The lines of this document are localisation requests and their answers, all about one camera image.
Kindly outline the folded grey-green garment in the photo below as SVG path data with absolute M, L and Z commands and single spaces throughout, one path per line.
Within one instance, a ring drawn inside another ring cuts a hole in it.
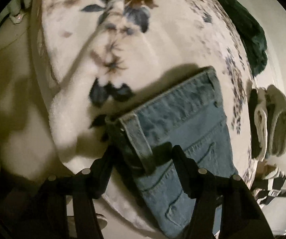
M 266 90 L 267 155 L 281 157 L 286 152 L 286 96 L 274 85 Z

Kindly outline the folded black garment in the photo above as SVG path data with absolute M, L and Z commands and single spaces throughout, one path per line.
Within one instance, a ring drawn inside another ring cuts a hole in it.
M 248 114 L 251 128 L 251 158 L 256 158 L 260 154 L 260 145 L 257 134 L 257 127 L 254 122 L 254 112 L 258 104 L 257 90 L 252 89 L 248 100 Z

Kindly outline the dark green fleece blanket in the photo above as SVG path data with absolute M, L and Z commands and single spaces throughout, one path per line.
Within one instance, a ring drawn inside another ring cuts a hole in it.
M 267 40 L 265 32 L 250 12 L 237 0 L 218 0 L 232 20 L 245 48 L 253 76 L 265 70 L 267 65 Z

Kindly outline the blue denim jeans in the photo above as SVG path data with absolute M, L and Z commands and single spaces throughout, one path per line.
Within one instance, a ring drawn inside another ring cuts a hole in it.
M 216 71 L 206 67 L 135 110 L 108 122 L 116 170 L 169 238 L 189 224 L 194 208 L 170 158 L 179 145 L 196 164 L 221 177 L 233 164 L 223 96 Z

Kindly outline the floral bed blanket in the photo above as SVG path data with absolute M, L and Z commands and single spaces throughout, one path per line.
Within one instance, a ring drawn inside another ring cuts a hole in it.
M 253 182 L 253 77 L 218 0 L 34 0 L 33 9 L 40 88 L 59 160 L 78 173 L 111 147 L 114 167 L 103 199 L 134 227 L 163 233 L 116 170 L 108 122 L 203 68 L 213 67 L 219 80 L 235 174 Z

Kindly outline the folded white garment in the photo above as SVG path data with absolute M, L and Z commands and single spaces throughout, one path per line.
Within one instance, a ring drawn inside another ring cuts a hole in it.
M 266 90 L 264 88 L 257 88 L 258 102 L 254 111 L 254 124 L 257 130 L 259 154 L 255 157 L 258 161 L 263 161 L 266 156 L 268 132 L 267 132 L 267 107 L 266 107 Z

